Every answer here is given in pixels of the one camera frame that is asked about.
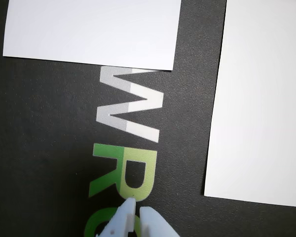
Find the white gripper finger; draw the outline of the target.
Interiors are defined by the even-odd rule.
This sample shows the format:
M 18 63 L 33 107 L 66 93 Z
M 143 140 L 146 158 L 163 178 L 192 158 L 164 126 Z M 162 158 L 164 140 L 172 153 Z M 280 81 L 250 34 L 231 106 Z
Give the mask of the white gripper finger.
M 127 237 L 134 231 L 136 200 L 129 197 L 97 237 Z
M 140 208 L 142 237 L 179 237 L 172 226 L 152 207 Z

